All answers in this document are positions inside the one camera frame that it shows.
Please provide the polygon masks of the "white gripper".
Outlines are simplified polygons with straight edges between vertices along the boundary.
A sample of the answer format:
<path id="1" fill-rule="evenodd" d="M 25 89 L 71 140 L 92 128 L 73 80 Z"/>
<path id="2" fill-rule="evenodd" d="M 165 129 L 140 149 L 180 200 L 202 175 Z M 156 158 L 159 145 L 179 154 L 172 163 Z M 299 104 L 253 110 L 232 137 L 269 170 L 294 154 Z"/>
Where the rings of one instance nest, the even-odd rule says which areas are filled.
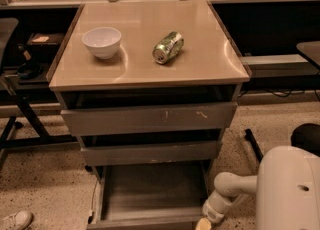
<path id="1" fill-rule="evenodd" d="M 240 205 L 246 199 L 246 194 L 229 197 L 214 190 L 202 207 L 204 218 L 197 222 L 195 230 L 211 230 L 211 223 L 220 223 L 232 208 Z"/>

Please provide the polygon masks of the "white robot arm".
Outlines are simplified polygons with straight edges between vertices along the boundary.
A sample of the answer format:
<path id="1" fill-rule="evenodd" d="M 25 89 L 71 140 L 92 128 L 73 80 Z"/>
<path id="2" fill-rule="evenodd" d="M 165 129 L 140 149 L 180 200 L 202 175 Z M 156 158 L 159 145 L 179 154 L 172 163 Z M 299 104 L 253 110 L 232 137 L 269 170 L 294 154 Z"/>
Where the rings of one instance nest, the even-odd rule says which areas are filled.
<path id="1" fill-rule="evenodd" d="M 219 173 L 195 230 L 212 230 L 249 195 L 256 197 L 257 230 L 320 230 L 320 157 L 278 146 L 264 155 L 256 175 Z"/>

